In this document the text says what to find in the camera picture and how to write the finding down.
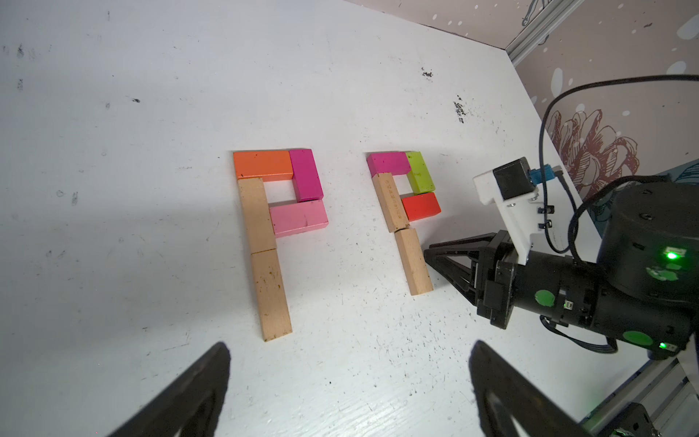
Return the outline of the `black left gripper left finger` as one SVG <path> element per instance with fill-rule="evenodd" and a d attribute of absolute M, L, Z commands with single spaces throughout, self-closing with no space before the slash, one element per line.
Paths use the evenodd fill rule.
<path fill-rule="evenodd" d="M 214 344 L 114 436 L 212 436 L 229 385 L 230 353 Z"/>

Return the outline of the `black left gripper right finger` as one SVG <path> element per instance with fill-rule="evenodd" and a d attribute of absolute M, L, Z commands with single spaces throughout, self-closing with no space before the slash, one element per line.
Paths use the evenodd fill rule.
<path fill-rule="evenodd" d="M 479 420 L 486 436 L 587 436 L 569 415 L 487 343 L 475 342 L 469 358 Z"/>

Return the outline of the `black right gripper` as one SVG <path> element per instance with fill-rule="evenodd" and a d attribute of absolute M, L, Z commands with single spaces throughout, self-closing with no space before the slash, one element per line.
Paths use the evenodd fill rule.
<path fill-rule="evenodd" d="M 595 277 L 571 257 L 535 251 L 522 265 L 506 231 L 431 244 L 423 254 L 497 328 L 507 328 L 516 308 L 554 323 L 592 326 Z"/>

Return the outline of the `wooden cylinder block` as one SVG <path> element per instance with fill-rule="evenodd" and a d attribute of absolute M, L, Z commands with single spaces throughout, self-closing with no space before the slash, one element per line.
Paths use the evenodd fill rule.
<path fill-rule="evenodd" d="M 427 269 L 422 246 L 415 229 L 401 229 L 394 233 L 400 259 L 412 296 L 433 291 L 433 282 Z"/>
<path fill-rule="evenodd" d="M 407 229 L 410 223 L 402 205 L 402 199 L 391 173 L 377 173 L 372 177 L 382 213 L 389 232 Z"/>

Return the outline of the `red block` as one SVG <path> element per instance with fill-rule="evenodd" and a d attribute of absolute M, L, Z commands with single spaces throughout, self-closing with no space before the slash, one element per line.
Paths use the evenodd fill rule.
<path fill-rule="evenodd" d="M 431 218 L 442 212 L 434 192 L 402 198 L 402 206 L 409 222 Z"/>

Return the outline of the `long wooden block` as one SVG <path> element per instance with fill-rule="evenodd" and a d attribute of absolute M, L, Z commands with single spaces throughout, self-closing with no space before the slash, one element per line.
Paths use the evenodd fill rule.
<path fill-rule="evenodd" d="M 261 178 L 238 180 L 238 193 L 251 253 L 277 248 L 269 203 Z"/>
<path fill-rule="evenodd" d="M 254 253 L 251 261 L 262 337 L 270 342 L 292 333 L 279 256 L 271 249 Z"/>

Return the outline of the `magenta block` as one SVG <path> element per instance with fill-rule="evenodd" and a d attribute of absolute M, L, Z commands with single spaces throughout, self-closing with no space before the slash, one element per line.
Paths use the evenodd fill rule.
<path fill-rule="evenodd" d="M 367 164 L 372 177 L 382 173 L 402 176 L 411 172 L 411 163 L 405 152 L 371 153 L 367 157 Z"/>
<path fill-rule="evenodd" d="M 289 151 L 293 170 L 293 187 L 297 202 L 322 200 L 324 197 L 320 176 L 311 149 Z"/>

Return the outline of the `light pink block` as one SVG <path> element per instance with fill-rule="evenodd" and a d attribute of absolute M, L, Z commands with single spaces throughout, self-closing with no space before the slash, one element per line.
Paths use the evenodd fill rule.
<path fill-rule="evenodd" d="M 269 209 L 276 238 L 317 231 L 329 225 L 323 200 L 311 200 Z"/>

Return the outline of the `orange block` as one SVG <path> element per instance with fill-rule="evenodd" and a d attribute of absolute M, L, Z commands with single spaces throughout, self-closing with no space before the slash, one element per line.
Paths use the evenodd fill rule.
<path fill-rule="evenodd" d="M 274 182 L 293 178 L 287 150 L 237 151 L 233 160 L 238 180 L 261 178 L 264 182 Z"/>

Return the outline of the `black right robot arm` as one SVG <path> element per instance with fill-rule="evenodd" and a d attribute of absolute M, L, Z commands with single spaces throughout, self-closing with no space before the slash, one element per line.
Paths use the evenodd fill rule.
<path fill-rule="evenodd" d="M 698 167 L 640 176 L 635 142 L 601 119 L 548 107 L 539 137 L 562 165 L 519 158 L 475 178 L 504 229 L 433 244 L 424 258 L 495 327 L 520 308 L 557 336 L 602 335 L 582 344 L 592 353 L 625 342 L 674 358 L 698 335 Z"/>

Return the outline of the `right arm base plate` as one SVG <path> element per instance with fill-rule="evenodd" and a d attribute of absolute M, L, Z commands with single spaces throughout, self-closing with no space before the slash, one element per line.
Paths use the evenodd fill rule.
<path fill-rule="evenodd" d="M 658 431 L 653 425 L 646 408 L 640 403 L 632 402 L 615 418 L 610 435 L 657 437 Z"/>

